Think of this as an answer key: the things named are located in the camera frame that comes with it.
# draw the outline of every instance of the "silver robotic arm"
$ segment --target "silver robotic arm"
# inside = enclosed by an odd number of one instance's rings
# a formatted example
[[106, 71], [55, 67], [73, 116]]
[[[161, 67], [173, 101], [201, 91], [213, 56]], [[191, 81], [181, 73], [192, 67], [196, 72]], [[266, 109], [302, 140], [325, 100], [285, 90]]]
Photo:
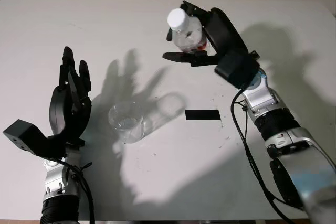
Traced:
[[[257, 62], [258, 53], [248, 51], [222, 10], [214, 7], [205, 11], [187, 1], [183, 1], [180, 8], [201, 21], [203, 32], [216, 54], [208, 56], [207, 51], [190, 54], [166, 52], [163, 58], [188, 62], [191, 67], [217, 65], [215, 72], [240, 90], [231, 104], [233, 120], [243, 140], [253, 172], [266, 198], [280, 217], [287, 223], [293, 223], [274, 204], [274, 199], [277, 198], [262, 180], [234, 116], [234, 105], [241, 94], [244, 96], [247, 113], [260, 131], [266, 150], [272, 158], [270, 167], [284, 201], [278, 200], [304, 209], [314, 224], [336, 223], [335, 164], [311, 134], [294, 119], [279, 95], [268, 87], [266, 74]], [[171, 40], [172, 31], [169, 30], [167, 41]]]
[[[77, 148], [66, 148], [63, 162], [75, 167], [80, 165], [80, 152]], [[80, 200], [79, 179], [68, 167], [45, 159], [47, 170], [45, 195], [43, 197], [42, 217], [40, 224], [78, 223]]]
[[336, 168], [331, 158], [268, 87], [262, 69], [242, 95], [273, 159], [270, 166], [285, 201], [303, 206], [314, 224], [336, 223]]

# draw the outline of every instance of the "robotic hand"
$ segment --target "robotic hand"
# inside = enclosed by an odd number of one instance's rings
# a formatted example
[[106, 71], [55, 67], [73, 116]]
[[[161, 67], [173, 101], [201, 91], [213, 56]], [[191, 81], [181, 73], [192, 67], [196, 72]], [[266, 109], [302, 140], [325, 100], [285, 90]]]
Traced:
[[[203, 32], [216, 50], [192, 54], [167, 52], [163, 58], [189, 62], [192, 67], [217, 65], [215, 72], [240, 91], [231, 104], [231, 113], [248, 156], [266, 198], [274, 210], [288, 223], [293, 223], [274, 204], [274, 199], [296, 208], [303, 208], [314, 224], [336, 223], [336, 167], [325, 151], [305, 128], [300, 127], [280, 96], [268, 87], [265, 72], [260, 68], [259, 55], [248, 52], [242, 38], [228, 17], [218, 8], [207, 12], [183, 1], [180, 6], [190, 16], [197, 17]], [[167, 40], [172, 40], [169, 30]], [[253, 160], [233, 107], [242, 95], [247, 113], [265, 140], [272, 158], [270, 167], [276, 185], [284, 199], [276, 198], [265, 186]]]
[[90, 74], [87, 63], [81, 60], [79, 76], [75, 70], [72, 50], [64, 48], [60, 66], [59, 86], [52, 93], [49, 121], [53, 136], [45, 137], [33, 124], [17, 120], [4, 134], [19, 148], [45, 159], [47, 170], [41, 224], [78, 222], [79, 185], [87, 194], [90, 223], [95, 221], [90, 188], [79, 168], [80, 139], [91, 113]]

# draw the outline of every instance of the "black rectangular strip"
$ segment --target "black rectangular strip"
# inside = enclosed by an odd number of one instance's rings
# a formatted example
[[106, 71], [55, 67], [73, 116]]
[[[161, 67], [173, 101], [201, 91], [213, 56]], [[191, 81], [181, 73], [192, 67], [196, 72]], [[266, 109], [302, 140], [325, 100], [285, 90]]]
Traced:
[[220, 120], [218, 110], [186, 110], [185, 118], [187, 120]]

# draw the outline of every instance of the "black cable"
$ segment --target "black cable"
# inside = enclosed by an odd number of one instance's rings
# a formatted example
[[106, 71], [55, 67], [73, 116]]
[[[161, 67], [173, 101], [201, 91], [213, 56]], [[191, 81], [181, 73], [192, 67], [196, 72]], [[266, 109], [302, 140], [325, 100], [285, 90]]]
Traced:
[[245, 116], [246, 116], [246, 119], [245, 119], [245, 134], [244, 134], [244, 139], [246, 139], [246, 136], [247, 136], [247, 122], [248, 122], [248, 115], [247, 115], [247, 108], [245, 105], [242, 104], [243, 101], [240, 101], [240, 102], [235, 102], [235, 104], [239, 104], [243, 111], [245, 111]]
[[234, 111], [234, 106], [235, 106], [235, 104], [236, 104], [236, 100], [237, 100], [237, 98], [238, 98], [238, 97], [239, 97], [245, 90], [246, 90], [246, 88], [241, 89], [241, 90], [235, 95], [235, 97], [233, 98], [233, 100], [232, 100], [232, 102], [231, 102], [230, 110], [231, 110], [232, 119], [233, 119], [233, 121], [234, 121], [234, 123], [235, 123], [235, 126], [236, 126], [236, 128], [237, 128], [237, 131], [238, 131], [238, 133], [239, 133], [239, 136], [240, 136], [240, 138], [242, 139], [242, 142], [243, 142], [243, 145], [244, 145], [244, 148], [245, 148], [245, 152], [246, 152], [246, 156], [247, 156], [247, 158], [248, 158], [248, 161], [249, 161], [249, 163], [250, 163], [250, 166], [251, 166], [251, 168], [252, 168], [252, 171], [254, 172], [254, 175], [256, 176], [256, 178], [257, 178], [257, 180], [258, 180], [258, 182], [259, 182], [259, 184], [260, 184], [260, 186], [261, 186], [261, 188], [262, 188], [262, 190], [263, 190], [263, 192], [264, 192], [264, 194], [265, 194], [265, 196], [266, 196], [268, 202], [269, 202], [270, 205], [273, 207], [274, 211], [275, 211], [275, 212], [276, 212], [276, 213], [277, 213], [283, 220], [285, 220], [288, 224], [294, 224], [294, 222], [293, 222], [292, 220], [290, 220], [286, 215], [284, 215], [284, 214], [279, 210], [279, 208], [275, 205], [275, 203], [274, 203], [274, 199], [275, 199], [275, 197], [274, 197], [274, 195], [267, 189], [267, 187], [266, 187], [266, 185], [265, 185], [265, 183], [264, 183], [264, 181], [263, 181], [263, 179], [262, 179], [262, 176], [261, 176], [261, 174], [260, 174], [260, 171], [259, 171], [259, 169], [258, 169], [258, 167], [257, 167], [257, 164], [256, 164], [256, 162], [254, 161], [253, 156], [252, 156], [252, 154], [251, 154], [251, 152], [250, 152], [250, 149], [249, 149], [249, 147], [248, 147], [248, 145], [247, 145], [246, 138], [245, 138], [245, 136], [243, 135], [242, 130], [240, 129], [239, 124], [238, 124], [238, 122], [237, 122], [237, 119], [236, 119], [236, 116], [235, 116], [235, 111]]
[[276, 199], [278, 202], [280, 202], [280, 203], [282, 203], [282, 204], [284, 204], [284, 205], [287, 205], [287, 206], [289, 206], [289, 207], [292, 207], [292, 208], [298, 209], [298, 210], [300, 210], [300, 211], [303, 211], [303, 209], [302, 209], [302, 208], [299, 208], [299, 207], [293, 206], [293, 205], [291, 205], [291, 204], [289, 204], [289, 203], [285, 202], [284, 200], [282, 200], [282, 199], [279, 199], [279, 198], [278, 198], [278, 197], [276, 197], [276, 196], [274, 196], [274, 199]]
[[94, 217], [95, 213], [94, 213], [94, 207], [93, 207], [92, 193], [91, 193], [90, 187], [89, 187], [89, 185], [88, 185], [87, 181], [85, 180], [84, 175], [82, 173], [82, 170], [85, 169], [85, 168], [87, 168], [87, 167], [89, 167], [89, 166], [91, 166], [92, 162], [86, 164], [82, 168], [78, 168], [77, 166], [70, 165], [69, 163], [64, 162], [62, 160], [59, 160], [59, 159], [49, 159], [49, 158], [45, 158], [45, 159], [57, 162], [57, 163], [59, 163], [61, 165], [64, 165], [64, 166], [66, 166], [68, 169], [72, 170], [76, 174], [76, 178], [78, 179], [78, 183], [80, 184], [80, 186], [82, 187], [83, 191], [85, 192], [85, 194], [86, 194], [86, 196], [88, 198], [90, 224], [95, 224], [95, 217]]

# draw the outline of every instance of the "white table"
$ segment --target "white table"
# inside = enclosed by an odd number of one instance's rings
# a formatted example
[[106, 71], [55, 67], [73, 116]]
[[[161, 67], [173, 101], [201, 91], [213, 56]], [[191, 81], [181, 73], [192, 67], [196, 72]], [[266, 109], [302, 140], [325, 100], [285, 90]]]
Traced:
[[[229, 105], [237, 92], [214, 66], [191, 68], [169, 62], [175, 51], [165, 40], [166, 15], [180, 0], [7, 0], [0, 1], [0, 129], [16, 119], [50, 135], [48, 108], [58, 83], [64, 46], [77, 66], [87, 61], [93, 99], [82, 138], [82, 163], [97, 220], [276, 219], [253, 176], [232, 122]], [[308, 2], [221, 2], [190, 0], [221, 8], [249, 50], [256, 50], [269, 84], [336, 157], [336, 24], [319, 4]], [[116, 101], [135, 99], [161, 126], [134, 144], [119, 143], [107, 111]], [[172, 120], [157, 112], [167, 104], [219, 109], [222, 121]], [[243, 124], [244, 114], [237, 110]], [[249, 121], [248, 142], [267, 186], [277, 192], [257, 129]], [[46, 172], [41, 158], [0, 135], [1, 219], [39, 219]], [[81, 217], [88, 218], [87, 200]], [[280, 207], [289, 217], [305, 215]]]

